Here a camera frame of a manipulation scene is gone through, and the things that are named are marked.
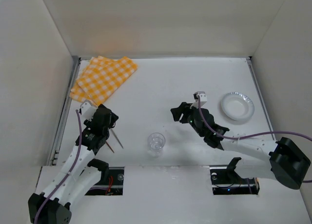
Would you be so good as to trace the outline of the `gold handled spoon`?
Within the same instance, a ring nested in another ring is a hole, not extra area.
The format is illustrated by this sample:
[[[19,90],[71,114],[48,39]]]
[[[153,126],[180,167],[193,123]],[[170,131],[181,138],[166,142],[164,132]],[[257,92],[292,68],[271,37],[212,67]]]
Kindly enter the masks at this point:
[[[118,136],[116,135],[116,133],[114,132],[113,129],[111,129],[111,132],[112,132],[113,136],[115,137],[116,141],[118,142],[118,144],[121,146],[121,148],[124,149],[121,141],[119,140]]]

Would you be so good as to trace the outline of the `clear plastic cup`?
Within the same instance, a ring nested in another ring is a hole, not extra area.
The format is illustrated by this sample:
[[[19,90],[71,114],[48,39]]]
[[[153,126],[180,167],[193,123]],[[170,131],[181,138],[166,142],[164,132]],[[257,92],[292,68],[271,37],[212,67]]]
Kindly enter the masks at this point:
[[[157,158],[161,156],[165,143],[165,137],[161,133],[156,132],[151,134],[147,139],[148,154],[152,158]]]

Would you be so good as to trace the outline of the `white plate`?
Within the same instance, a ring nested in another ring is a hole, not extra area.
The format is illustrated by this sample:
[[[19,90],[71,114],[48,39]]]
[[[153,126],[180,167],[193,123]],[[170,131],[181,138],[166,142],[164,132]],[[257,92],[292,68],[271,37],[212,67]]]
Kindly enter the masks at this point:
[[[230,92],[224,95],[221,108],[229,118],[238,122],[248,121],[255,110],[253,101],[240,92]]]

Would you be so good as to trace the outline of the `yellow checkered cloth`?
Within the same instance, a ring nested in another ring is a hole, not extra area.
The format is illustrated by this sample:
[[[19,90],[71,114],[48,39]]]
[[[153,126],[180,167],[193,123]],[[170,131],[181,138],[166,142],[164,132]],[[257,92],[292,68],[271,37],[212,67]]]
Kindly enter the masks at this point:
[[[128,57],[112,60],[92,57],[70,91],[70,97],[78,102],[90,101],[93,105],[103,104],[132,74],[137,64]]]

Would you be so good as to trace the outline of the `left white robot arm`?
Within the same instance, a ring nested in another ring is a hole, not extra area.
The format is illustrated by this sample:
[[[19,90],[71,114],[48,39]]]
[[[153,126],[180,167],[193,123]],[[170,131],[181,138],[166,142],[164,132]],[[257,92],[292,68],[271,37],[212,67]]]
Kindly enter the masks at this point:
[[[96,155],[109,139],[118,116],[104,105],[94,107],[88,101],[81,104],[76,115],[84,121],[78,121],[79,136],[70,155],[51,183],[28,200],[33,224],[69,223],[77,202],[108,174],[108,163]]]

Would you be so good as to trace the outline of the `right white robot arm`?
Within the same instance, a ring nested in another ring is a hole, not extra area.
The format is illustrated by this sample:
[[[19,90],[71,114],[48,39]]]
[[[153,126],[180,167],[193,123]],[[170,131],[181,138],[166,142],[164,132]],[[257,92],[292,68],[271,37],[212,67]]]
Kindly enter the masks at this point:
[[[251,161],[234,157],[226,169],[230,176],[276,180],[294,190],[301,187],[311,161],[291,139],[246,138],[216,124],[207,109],[186,102],[170,112],[175,122],[188,123],[211,148],[252,157]]]

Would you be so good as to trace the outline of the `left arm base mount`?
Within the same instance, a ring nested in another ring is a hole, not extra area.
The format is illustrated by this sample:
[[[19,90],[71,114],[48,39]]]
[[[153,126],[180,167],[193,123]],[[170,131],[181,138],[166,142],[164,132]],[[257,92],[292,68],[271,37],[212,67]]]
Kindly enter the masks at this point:
[[[86,196],[121,196],[123,195],[124,167],[110,167],[102,172],[100,181],[93,185]]]

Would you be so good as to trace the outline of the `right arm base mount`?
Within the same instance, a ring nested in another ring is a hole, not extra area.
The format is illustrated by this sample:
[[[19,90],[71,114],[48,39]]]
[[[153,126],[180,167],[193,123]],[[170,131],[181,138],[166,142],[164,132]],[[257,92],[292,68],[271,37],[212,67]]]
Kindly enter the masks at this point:
[[[210,167],[210,178],[214,195],[258,195],[257,178],[243,179],[225,166]]]

